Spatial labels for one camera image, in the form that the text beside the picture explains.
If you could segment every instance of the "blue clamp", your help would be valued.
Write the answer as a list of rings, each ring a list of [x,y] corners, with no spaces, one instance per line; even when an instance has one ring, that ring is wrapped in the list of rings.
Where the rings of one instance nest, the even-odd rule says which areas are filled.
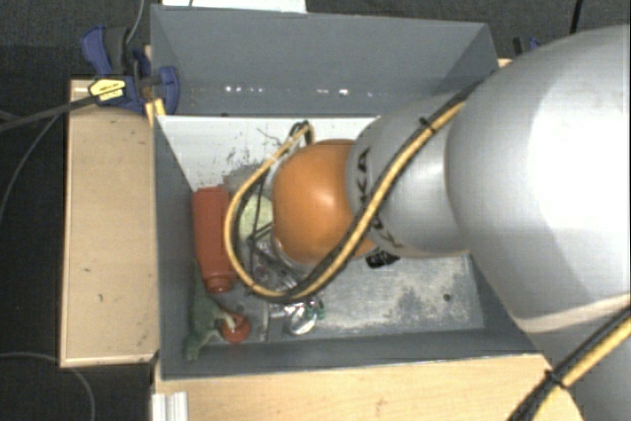
[[[153,99],[163,99],[167,114],[174,114],[179,102],[179,80],[174,67],[161,67],[158,76],[151,75],[151,63],[147,55],[133,49],[133,72],[125,62],[127,28],[107,29],[98,25],[81,37],[81,49],[92,64],[97,77],[113,78],[96,86],[102,95],[95,95],[97,105],[122,107],[137,114],[144,114],[144,105]]]

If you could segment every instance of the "black carpet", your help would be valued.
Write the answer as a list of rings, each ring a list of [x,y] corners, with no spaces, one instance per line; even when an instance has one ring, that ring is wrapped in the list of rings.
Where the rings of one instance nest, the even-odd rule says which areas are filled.
[[[564,36],[574,0],[307,0],[307,6],[312,12],[484,22],[498,55],[513,57],[516,35],[544,43]],[[629,6],[630,0],[586,0],[580,30],[628,24]],[[64,103],[70,77],[91,72],[81,56],[81,34],[99,23],[129,26],[137,7],[138,0],[0,0],[0,114],[29,114]],[[149,42],[147,16],[135,42]],[[42,127],[0,134],[0,195]],[[0,353],[57,354],[64,132],[65,121],[59,120],[43,138],[0,224]],[[149,367],[97,368],[86,376],[97,419],[149,415]],[[0,419],[89,419],[89,403],[69,373],[34,359],[4,360]]]

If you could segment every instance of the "red bottle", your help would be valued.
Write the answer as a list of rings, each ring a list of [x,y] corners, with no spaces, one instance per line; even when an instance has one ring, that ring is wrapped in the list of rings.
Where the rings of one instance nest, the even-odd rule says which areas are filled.
[[[224,186],[200,188],[193,193],[195,254],[209,293],[230,291],[237,281],[223,237],[229,204],[230,195]]]

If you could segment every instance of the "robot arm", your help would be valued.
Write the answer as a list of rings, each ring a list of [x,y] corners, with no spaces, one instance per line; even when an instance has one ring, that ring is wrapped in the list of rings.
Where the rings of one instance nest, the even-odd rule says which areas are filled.
[[[252,177],[250,188],[301,132]],[[329,247],[320,249],[330,252],[288,292],[259,293],[240,272],[231,240],[242,195],[233,199],[224,230],[227,250],[258,295],[285,302],[316,293],[368,236],[398,256],[468,251],[552,364],[629,306],[628,27],[559,40],[473,90],[380,117],[345,156],[345,170],[332,175],[329,186],[341,179],[346,195],[332,191],[323,200],[344,200],[338,206],[347,203],[356,218],[351,214],[348,232],[323,243]],[[290,158],[304,162],[297,174],[314,165],[301,157]],[[274,184],[280,184],[282,167]],[[321,198],[290,179],[301,199]],[[273,202],[276,230],[292,227],[278,222],[282,200]],[[300,213],[285,214],[293,220]],[[318,226],[326,229],[327,221]],[[300,249],[284,252],[313,264]],[[576,385],[586,419],[625,418],[630,367],[626,341]]]

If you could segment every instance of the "small red object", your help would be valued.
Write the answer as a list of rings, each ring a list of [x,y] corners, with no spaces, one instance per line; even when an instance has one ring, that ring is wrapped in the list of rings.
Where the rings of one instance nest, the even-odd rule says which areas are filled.
[[[223,237],[229,204],[230,195],[224,186],[201,188],[192,196],[195,254],[209,293],[230,291],[237,281]]]
[[[243,342],[247,339],[250,331],[249,321],[247,320],[247,317],[238,313],[232,313],[230,311],[228,311],[228,313],[235,320],[235,329],[230,330],[230,328],[224,321],[221,324],[221,334],[226,340],[228,340],[228,342],[232,342],[233,344]]]

